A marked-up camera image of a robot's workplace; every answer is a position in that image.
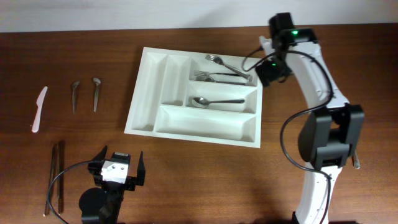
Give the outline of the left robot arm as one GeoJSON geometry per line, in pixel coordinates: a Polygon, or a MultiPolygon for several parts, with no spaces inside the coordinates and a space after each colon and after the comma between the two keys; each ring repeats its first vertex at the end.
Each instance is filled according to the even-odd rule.
{"type": "Polygon", "coordinates": [[[126,191],[143,186],[146,177],[144,153],[140,153],[135,177],[128,175],[131,156],[114,152],[106,158],[105,146],[88,164],[95,187],[86,190],[79,199],[82,223],[117,223],[126,191]]]}

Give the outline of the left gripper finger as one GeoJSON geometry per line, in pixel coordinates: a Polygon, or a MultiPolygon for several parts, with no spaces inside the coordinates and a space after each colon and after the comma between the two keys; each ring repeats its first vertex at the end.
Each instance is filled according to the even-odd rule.
{"type": "Polygon", "coordinates": [[[146,177],[146,168],[144,165],[144,152],[141,151],[137,165],[136,185],[143,186],[146,177]]]}
{"type": "Polygon", "coordinates": [[[105,160],[107,150],[108,150],[108,147],[104,146],[104,148],[102,148],[102,150],[97,155],[95,155],[94,158],[92,158],[92,161],[103,161],[103,160],[105,160]]]}

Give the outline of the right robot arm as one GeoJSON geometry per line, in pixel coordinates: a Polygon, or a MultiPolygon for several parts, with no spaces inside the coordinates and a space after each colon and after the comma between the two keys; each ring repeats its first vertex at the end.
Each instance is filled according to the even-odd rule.
{"type": "Polygon", "coordinates": [[[318,39],[311,28],[296,28],[290,13],[269,19],[270,39],[260,38],[267,54],[255,67],[263,86],[283,82],[294,75],[308,108],[293,114],[282,125],[299,116],[308,118],[298,136],[298,151],[304,184],[292,223],[328,223],[328,210],[335,182],[347,160],[356,154],[364,111],[340,92],[323,60],[318,39]]]}

